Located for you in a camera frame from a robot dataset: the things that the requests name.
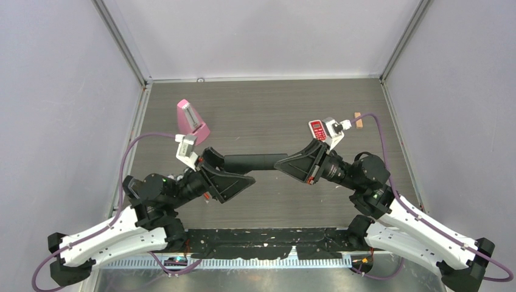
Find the white remote control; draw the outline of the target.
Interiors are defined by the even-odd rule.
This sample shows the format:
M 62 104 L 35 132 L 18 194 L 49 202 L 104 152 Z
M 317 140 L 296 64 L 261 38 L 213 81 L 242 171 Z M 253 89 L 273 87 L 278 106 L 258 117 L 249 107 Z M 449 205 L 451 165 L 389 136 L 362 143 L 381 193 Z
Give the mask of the white remote control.
M 324 123 L 321 120 L 312 120 L 308 123 L 308 126 L 314 139 L 318 141 L 325 141 L 327 139 Z

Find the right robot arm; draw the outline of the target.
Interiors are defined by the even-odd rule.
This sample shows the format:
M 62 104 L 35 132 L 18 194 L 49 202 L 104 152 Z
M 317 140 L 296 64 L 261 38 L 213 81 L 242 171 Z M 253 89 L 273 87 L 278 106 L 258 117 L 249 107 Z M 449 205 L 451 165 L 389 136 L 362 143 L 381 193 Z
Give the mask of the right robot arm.
M 382 249 L 408 259 L 441 278 L 453 291 L 478 291 L 495 245 L 472 239 L 435 221 L 387 185 L 383 160 L 361 152 L 353 163 L 317 139 L 274 165 L 303 183 L 323 178 L 354 191 L 349 197 L 359 211 L 347 228 L 354 249 Z

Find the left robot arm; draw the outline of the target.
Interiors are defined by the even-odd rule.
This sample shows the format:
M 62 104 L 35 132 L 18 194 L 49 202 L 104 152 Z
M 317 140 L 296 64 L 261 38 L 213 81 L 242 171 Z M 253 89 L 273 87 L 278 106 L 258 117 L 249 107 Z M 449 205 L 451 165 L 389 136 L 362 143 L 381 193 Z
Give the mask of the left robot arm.
M 176 158 L 186 165 L 182 177 L 126 176 L 121 192 L 130 203 L 125 209 L 85 231 L 48 236 L 55 259 L 50 274 L 59 286 L 81 282 L 93 270 L 134 254 L 182 251 L 188 236 L 178 218 L 179 207 L 201 196 L 225 203 L 254 184 L 250 172 L 271 170 L 277 161 L 275 155 L 223 156 L 210 147 L 198 155 L 185 145 L 178 147 Z

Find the black remote control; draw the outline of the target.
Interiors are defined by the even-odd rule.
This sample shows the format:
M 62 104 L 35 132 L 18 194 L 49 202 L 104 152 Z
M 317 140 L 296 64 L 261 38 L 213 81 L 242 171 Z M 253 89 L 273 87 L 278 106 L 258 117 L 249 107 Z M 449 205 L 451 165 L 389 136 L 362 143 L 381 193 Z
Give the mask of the black remote control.
M 226 172 L 241 175 L 252 171 L 274 170 L 275 163 L 287 156 L 286 153 L 226 155 L 223 158 L 223 169 Z

